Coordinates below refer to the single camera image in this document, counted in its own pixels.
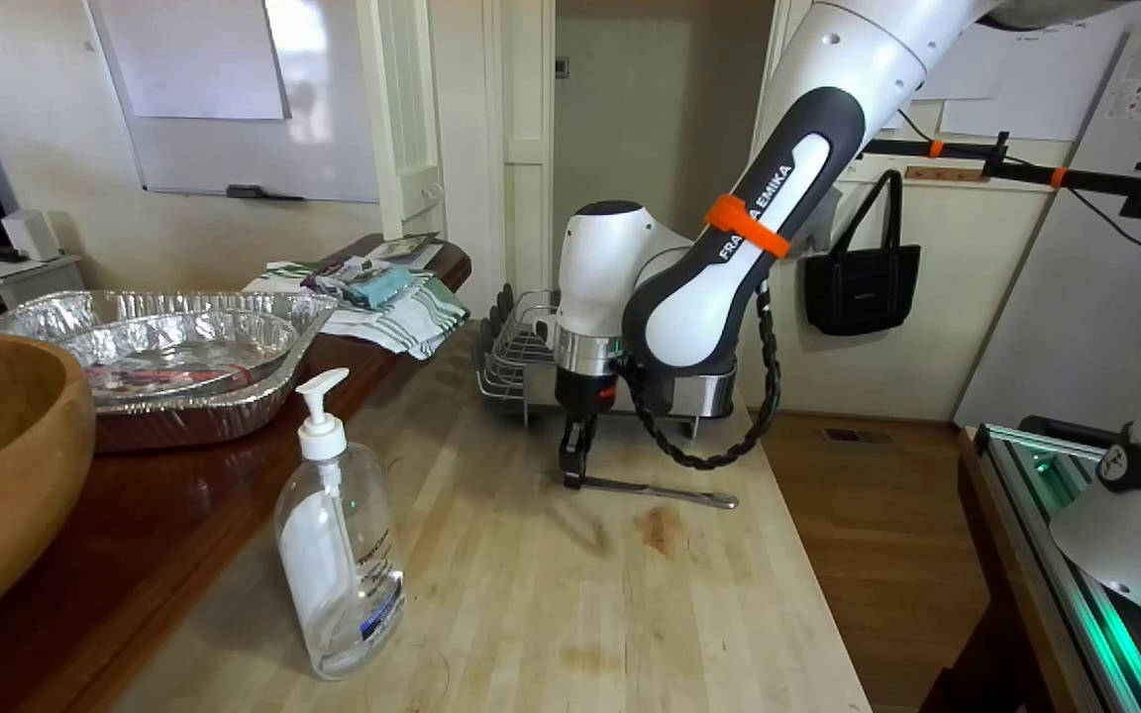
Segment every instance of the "orange band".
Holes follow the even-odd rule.
[[[706,209],[706,225],[737,233],[745,243],[754,243],[755,249],[784,257],[793,249],[787,238],[774,233],[767,225],[759,225],[750,209],[745,197],[737,196],[722,196],[710,209]]]

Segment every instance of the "disposable foil pan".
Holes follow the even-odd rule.
[[[296,366],[333,315],[330,298],[310,295],[156,295],[156,291],[63,291],[31,298],[0,317],[0,333],[66,345],[82,333],[112,331],[140,317],[169,315],[224,315],[224,317],[282,317],[293,324],[285,357],[256,379],[231,389],[199,389],[141,401],[95,401],[100,453],[156,453],[223,445],[256,434],[277,418]]]

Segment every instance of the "soap dispenser bottle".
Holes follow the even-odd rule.
[[[392,560],[389,505],[368,449],[347,445],[323,411],[330,389],[347,372],[305,379],[301,469],[277,500],[277,550],[296,626],[318,677],[366,667],[403,611],[403,571]]]

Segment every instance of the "pump dispenser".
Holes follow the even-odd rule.
[[[323,411],[346,377],[330,368],[296,389],[310,410],[296,427],[305,465],[277,500],[277,547],[318,677],[366,667],[403,611],[377,461]]]

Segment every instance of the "wooden floor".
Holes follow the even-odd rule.
[[[873,706],[920,711],[988,608],[960,434],[779,418],[766,449]]]

